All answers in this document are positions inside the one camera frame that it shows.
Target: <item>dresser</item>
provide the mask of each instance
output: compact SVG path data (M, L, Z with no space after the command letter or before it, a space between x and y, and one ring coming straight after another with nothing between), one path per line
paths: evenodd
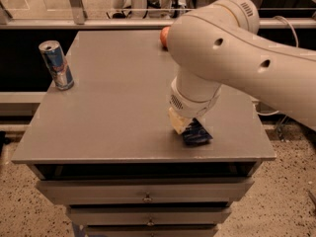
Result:
M184 143L168 117L178 64L159 34L79 32L74 87L49 87L13 156L89 236L214 236L276 158L249 96L226 86L199 119L213 139Z

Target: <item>drawer knob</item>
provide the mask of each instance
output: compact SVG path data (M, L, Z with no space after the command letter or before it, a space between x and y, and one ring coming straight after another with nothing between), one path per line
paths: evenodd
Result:
M154 226L155 223L152 221L152 219L150 218L148 223L147 223L148 226Z
M146 194L146 197L142 199L143 202L150 203L152 202L152 197L149 194Z

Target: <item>white robotic arm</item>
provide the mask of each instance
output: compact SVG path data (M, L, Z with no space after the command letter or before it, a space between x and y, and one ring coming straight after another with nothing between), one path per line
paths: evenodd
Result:
M218 0L172 25L168 50L180 69L170 102L181 117L204 115L225 84L316 130L316 51L263 39L258 28L250 0Z

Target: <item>soda can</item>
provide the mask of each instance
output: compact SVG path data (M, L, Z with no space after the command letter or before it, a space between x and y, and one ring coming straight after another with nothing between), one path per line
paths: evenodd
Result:
M46 67L59 90L68 90L74 85L71 71L58 41L48 40L39 45Z

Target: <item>cable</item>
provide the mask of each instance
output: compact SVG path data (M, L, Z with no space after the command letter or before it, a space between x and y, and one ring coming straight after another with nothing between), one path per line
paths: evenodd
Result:
M288 24L288 26L291 28L292 33L293 33L294 38L295 38L295 47L298 47L298 46L299 46L299 44L298 44L298 37L297 37L296 31L295 31L295 28L294 28L293 25L290 23L290 21L287 20L287 19L286 19L285 17L283 17L283 16L275 16L274 18L277 19L277 20L280 20L281 22L284 22L284 23ZM279 114L279 111L274 111L274 112L271 112L271 113L268 113L268 114L262 114L262 113L259 113L259 112L257 111L257 114L260 115L260 116L273 116L273 115Z

